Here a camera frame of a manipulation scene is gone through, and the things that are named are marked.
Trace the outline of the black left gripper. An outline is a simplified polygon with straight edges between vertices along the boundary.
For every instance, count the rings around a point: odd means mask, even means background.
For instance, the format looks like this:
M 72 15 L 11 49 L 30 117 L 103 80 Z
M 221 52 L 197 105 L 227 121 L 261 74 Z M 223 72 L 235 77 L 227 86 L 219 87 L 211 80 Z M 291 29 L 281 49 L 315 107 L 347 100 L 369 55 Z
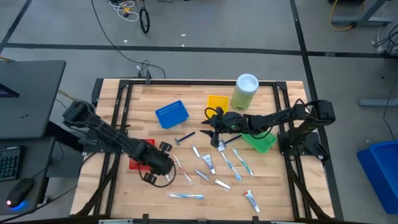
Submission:
M 171 151 L 172 145 L 162 141 L 157 149 L 145 140 L 138 140 L 135 149 L 135 160 L 145 166 L 151 167 L 156 175 L 168 174 L 174 166 L 174 161 L 170 158 L 168 152 Z M 157 177 L 152 172 L 146 172 L 143 180 L 147 183 L 154 184 Z

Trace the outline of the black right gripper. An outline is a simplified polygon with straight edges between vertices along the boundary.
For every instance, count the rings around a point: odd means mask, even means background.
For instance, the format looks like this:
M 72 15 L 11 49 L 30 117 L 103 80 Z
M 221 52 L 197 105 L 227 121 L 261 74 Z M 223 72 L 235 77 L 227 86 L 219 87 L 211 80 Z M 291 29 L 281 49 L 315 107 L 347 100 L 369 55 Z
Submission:
M 209 117 L 208 110 L 215 113 Z M 226 112 L 224 114 L 221 107 L 216 107 L 215 109 L 210 107 L 205 108 L 205 116 L 206 120 L 201 123 L 213 125 L 216 132 L 210 130 L 200 130 L 200 132 L 211 138 L 210 144 L 214 148 L 218 148 L 219 146 L 219 133 L 240 134 L 245 133 L 248 128 L 247 119 L 243 115 L 236 112 Z

